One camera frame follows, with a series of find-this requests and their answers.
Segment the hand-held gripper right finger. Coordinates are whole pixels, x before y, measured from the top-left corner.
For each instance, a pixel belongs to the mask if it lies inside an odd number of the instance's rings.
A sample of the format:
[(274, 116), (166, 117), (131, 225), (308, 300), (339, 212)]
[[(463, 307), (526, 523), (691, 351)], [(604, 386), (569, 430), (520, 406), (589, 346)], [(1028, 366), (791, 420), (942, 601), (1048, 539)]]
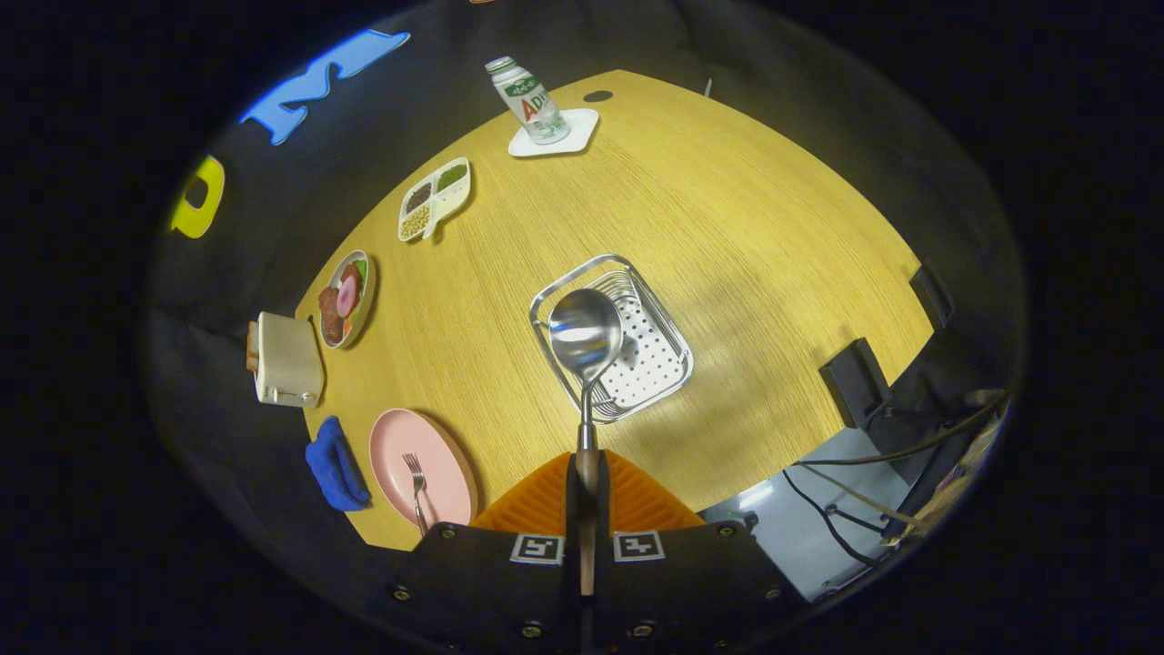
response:
[(754, 518), (703, 522), (606, 451), (596, 543), (598, 654), (728, 654), (809, 610), (759, 544)]

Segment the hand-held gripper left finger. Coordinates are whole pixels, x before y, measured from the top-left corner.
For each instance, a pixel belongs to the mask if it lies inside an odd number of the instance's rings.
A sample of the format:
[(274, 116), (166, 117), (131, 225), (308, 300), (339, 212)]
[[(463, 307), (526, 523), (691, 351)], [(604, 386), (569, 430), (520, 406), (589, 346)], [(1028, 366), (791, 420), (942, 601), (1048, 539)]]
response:
[(573, 463), (565, 453), (518, 485), (520, 492), (542, 492), (554, 501), (558, 528), (491, 531), (438, 522), (370, 598), (367, 608), (375, 621), (432, 652), (579, 652)]

